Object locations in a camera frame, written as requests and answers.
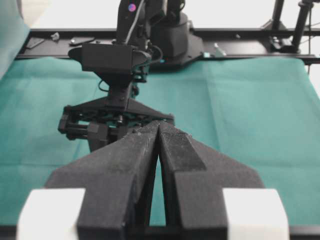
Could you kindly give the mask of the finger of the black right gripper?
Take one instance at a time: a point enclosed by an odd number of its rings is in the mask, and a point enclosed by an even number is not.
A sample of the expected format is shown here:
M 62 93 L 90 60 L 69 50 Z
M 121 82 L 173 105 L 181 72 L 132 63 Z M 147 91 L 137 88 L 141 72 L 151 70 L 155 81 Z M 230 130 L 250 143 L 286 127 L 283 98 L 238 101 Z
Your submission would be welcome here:
M 162 122 L 158 129 L 166 222 L 183 229 L 225 229 L 223 188 L 264 188 L 249 166 Z

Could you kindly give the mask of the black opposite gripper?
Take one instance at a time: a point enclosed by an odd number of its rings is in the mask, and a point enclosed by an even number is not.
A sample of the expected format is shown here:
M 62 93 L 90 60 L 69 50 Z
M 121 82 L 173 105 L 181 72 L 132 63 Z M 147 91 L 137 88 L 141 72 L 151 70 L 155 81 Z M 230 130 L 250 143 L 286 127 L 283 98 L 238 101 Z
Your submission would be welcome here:
M 69 140 L 87 140 L 92 153 L 54 170 L 45 187 L 85 189 L 81 240 L 123 240 L 128 227 L 150 222 L 159 121 L 174 124 L 175 118 L 135 99 L 142 78 L 101 79 L 107 96 L 65 106 L 58 124 Z

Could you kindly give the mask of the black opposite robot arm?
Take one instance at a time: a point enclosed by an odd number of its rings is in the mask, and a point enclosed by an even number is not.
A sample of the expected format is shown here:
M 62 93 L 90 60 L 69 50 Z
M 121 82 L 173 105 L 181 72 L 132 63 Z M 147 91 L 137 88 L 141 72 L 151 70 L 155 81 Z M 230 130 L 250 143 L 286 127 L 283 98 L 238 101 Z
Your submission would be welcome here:
M 137 83 L 167 57 L 182 65 L 190 33 L 182 0 L 123 0 L 111 44 L 68 52 L 108 84 L 108 95 L 66 106 L 58 130 L 86 139 L 90 154 L 56 169 L 48 189 L 80 190 L 80 240 L 200 240 L 228 237 L 225 190 L 263 190 L 258 173 L 193 139 L 174 117 L 136 101 Z

